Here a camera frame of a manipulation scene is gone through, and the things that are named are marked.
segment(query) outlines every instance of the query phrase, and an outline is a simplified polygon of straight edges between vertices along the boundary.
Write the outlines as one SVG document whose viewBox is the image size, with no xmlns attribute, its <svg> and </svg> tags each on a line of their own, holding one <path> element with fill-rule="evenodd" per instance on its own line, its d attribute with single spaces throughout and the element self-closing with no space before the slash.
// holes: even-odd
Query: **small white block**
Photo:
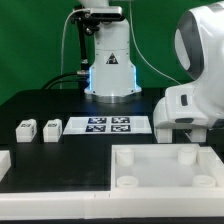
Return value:
<svg viewBox="0 0 224 224">
<path fill-rule="evenodd" d="M 31 142 L 37 133 L 37 122 L 34 119 L 24 120 L 16 128 L 17 142 Z"/>
<path fill-rule="evenodd" d="M 43 129 L 44 142 L 58 142 L 62 134 L 62 121 L 50 120 Z"/>
</svg>

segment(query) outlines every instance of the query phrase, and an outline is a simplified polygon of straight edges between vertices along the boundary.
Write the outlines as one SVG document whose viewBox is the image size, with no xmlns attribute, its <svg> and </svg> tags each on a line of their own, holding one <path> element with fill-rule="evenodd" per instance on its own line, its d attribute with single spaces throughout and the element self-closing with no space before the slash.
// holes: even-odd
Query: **green backdrop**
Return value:
<svg viewBox="0 0 224 224">
<path fill-rule="evenodd" d="M 190 81 L 174 52 L 174 32 L 188 9 L 214 0 L 134 0 L 133 22 L 142 54 L 156 68 L 181 83 Z M 60 74 L 61 37 L 64 21 L 77 0 L 0 0 L 0 104 L 18 91 L 39 89 Z M 129 16 L 129 1 L 121 5 Z M 93 62 L 93 37 L 87 46 Z M 65 47 L 65 72 L 80 64 L 77 27 L 69 24 Z M 131 59 L 142 87 L 175 85 L 152 69 L 137 54 L 131 41 Z"/>
</svg>

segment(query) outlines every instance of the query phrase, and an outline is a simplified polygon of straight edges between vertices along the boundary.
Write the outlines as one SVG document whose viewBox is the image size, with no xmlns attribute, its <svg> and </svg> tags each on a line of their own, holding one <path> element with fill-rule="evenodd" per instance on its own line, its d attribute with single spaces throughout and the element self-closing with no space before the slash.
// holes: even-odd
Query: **white robot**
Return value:
<svg viewBox="0 0 224 224">
<path fill-rule="evenodd" d="M 122 18 L 122 9 L 109 6 L 109 0 L 79 1 L 90 8 L 85 15 L 88 19 L 100 21 L 94 34 L 95 62 L 89 70 L 86 98 L 121 103 L 139 96 L 141 88 L 136 84 L 136 68 L 130 61 L 129 24 Z"/>
<path fill-rule="evenodd" d="M 207 129 L 224 127 L 224 1 L 191 9 L 180 19 L 175 49 L 195 80 L 171 87 L 154 111 L 159 143 L 172 142 L 172 129 L 192 129 L 192 142 L 205 142 Z"/>
</svg>

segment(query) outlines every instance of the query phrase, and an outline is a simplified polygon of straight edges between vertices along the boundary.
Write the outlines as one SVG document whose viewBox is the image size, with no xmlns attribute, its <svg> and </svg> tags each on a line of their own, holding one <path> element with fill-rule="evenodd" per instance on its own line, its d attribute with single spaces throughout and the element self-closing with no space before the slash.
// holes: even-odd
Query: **black tabletop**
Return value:
<svg viewBox="0 0 224 224">
<path fill-rule="evenodd" d="M 148 116 L 153 129 L 153 109 L 163 96 L 163 92 L 161 89 L 145 89 L 140 99 L 122 104 L 88 101 L 80 95 L 78 90 L 27 90 L 17 93 L 0 107 L 0 150 L 10 150 L 12 160 L 11 168 L 0 183 L 0 193 L 109 191 L 111 146 L 115 144 L 155 144 L 153 134 L 63 135 L 58 143 L 44 143 L 43 127 L 48 120 L 61 119 L 64 128 L 69 118 L 73 116 L 144 115 Z M 22 120 L 27 119 L 37 121 L 37 135 L 31 143 L 17 144 L 15 129 Z M 224 158 L 223 133 L 222 129 L 210 131 L 205 143 L 205 145 L 212 146 L 221 159 Z M 183 131 L 174 132 L 174 141 L 189 143 Z M 210 220 L 207 223 L 212 223 L 217 222 L 218 219 L 104 221 L 108 223 L 178 223 L 179 220 L 182 223 L 206 223 L 206 220 Z M 82 220 L 77 223 L 86 222 L 104 223 L 103 220 L 98 220 L 98 222 Z M 76 221 L 66 220 L 63 223 L 76 223 Z"/>
</svg>

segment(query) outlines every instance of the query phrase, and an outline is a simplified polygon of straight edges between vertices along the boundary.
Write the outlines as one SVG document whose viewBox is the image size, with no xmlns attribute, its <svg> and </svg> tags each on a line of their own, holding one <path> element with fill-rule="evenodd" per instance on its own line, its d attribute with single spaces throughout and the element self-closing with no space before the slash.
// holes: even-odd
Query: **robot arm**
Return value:
<svg viewBox="0 0 224 224">
<path fill-rule="evenodd" d="M 85 8 L 108 7 L 109 0 L 79 0 Z"/>
<path fill-rule="evenodd" d="M 138 98 L 136 68 L 130 61 L 129 23 L 122 8 L 109 6 L 109 0 L 79 0 L 89 9 L 74 18 L 82 22 L 84 33 L 94 34 L 95 61 L 89 69 L 87 99 L 103 103 L 122 103 Z"/>
</svg>

